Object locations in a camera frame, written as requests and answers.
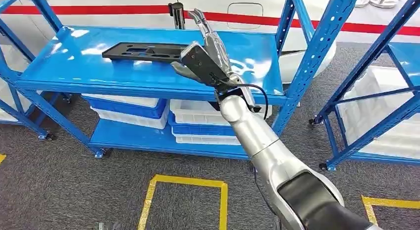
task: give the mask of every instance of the black tray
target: black tray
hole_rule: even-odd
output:
[[[148,60],[171,63],[179,61],[188,45],[164,43],[118,43],[102,53],[103,58]]]

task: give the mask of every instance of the shelf surface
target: shelf surface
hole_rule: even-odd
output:
[[[242,146],[176,143],[169,124],[162,130],[100,119],[90,145],[221,158],[248,159]]]
[[[389,54],[403,77],[413,86],[420,86],[420,44],[389,43]]]
[[[273,34],[218,32],[232,64],[245,82],[262,86],[271,104],[286,99]],[[29,65],[18,81],[21,87],[63,88],[78,93],[84,87],[92,93],[120,94],[115,90],[201,93],[214,100],[213,88],[175,73],[170,64],[151,61],[110,60],[102,52],[119,42],[190,44],[203,38],[198,30],[167,30],[64,26]],[[263,100],[253,90],[256,100]]]

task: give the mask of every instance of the black cable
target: black cable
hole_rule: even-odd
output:
[[[227,86],[230,86],[230,87],[241,87],[241,86],[243,86],[243,87],[254,87],[254,88],[259,89],[262,92],[262,94],[264,95],[264,99],[265,99],[264,120],[267,118],[267,113],[268,113],[268,97],[267,97],[267,93],[264,91],[263,88],[261,88],[258,85],[254,85],[254,84],[231,84],[231,83],[228,83],[226,81],[223,81],[223,80],[218,79],[216,76],[214,76],[214,78],[216,78],[218,81],[220,81],[223,84],[225,84]]]
[[[259,185],[258,185],[258,183],[257,183],[257,169],[255,169],[255,168],[254,168],[254,180],[255,180],[255,185],[257,186],[258,190],[260,191],[260,194],[261,194],[262,199],[264,200],[265,204],[267,205],[267,207],[271,210],[271,212],[272,212],[274,215],[277,215],[277,214],[274,212],[274,210],[272,209],[272,207],[270,206],[270,204],[268,203],[268,201],[266,200],[266,198],[265,198],[265,196],[264,196],[263,192],[261,191],[260,186],[259,186]]]

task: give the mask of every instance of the gray carpet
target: gray carpet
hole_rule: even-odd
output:
[[[346,77],[367,45],[339,44],[326,71],[308,89],[281,138],[302,161],[317,170],[330,158],[325,128],[311,129],[316,114]],[[387,56],[376,62],[391,65]],[[69,109],[57,107],[85,133],[91,134],[98,117],[87,102],[74,100]],[[155,174],[223,180],[228,184],[228,229],[273,229],[266,207],[246,161],[181,156],[164,153],[114,151],[95,160],[77,140],[51,120],[43,126],[58,139],[38,141],[19,126],[0,126],[0,230],[87,230],[96,221],[120,222],[137,229],[150,179]],[[347,207],[367,218],[361,195],[420,200],[420,168],[346,161],[336,172],[324,172],[343,194]],[[158,183],[149,213],[153,230],[218,229],[219,189]],[[420,210],[374,207],[384,229],[420,229]]]

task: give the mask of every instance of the yellow floor tape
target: yellow floor tape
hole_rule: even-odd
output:
[[[362,195],[362,201],[365,205],[366,214],[369,221],[378,225],[375,213],[373,212],[373,205],[384,206],[384,207],[395,207],[395,208],[408,208],[408,209],[420,209],[420,201],[412,200],[398,200],[398,199],[379,199],[364,197]]]
[[[4,154],[0,154],[0,164],[1,164],[1,162],[2,162],[5,158],[6,158],[6,155],[4,155]]]
[[[149,183],[146,198],[143,204],[143,210],[140,215],[139,225],[137,230],[144,230],[146,228],[146,221],[149,215],[150,206],[152,204],[153,194],[155,193],[156,183],[166,182],[175,184],[190,184],[206,187],[220,188],[220,216],[219,229],[226,230],[227,228],[227,184],[220,180],[198,179],[170,175],[155,175]]]

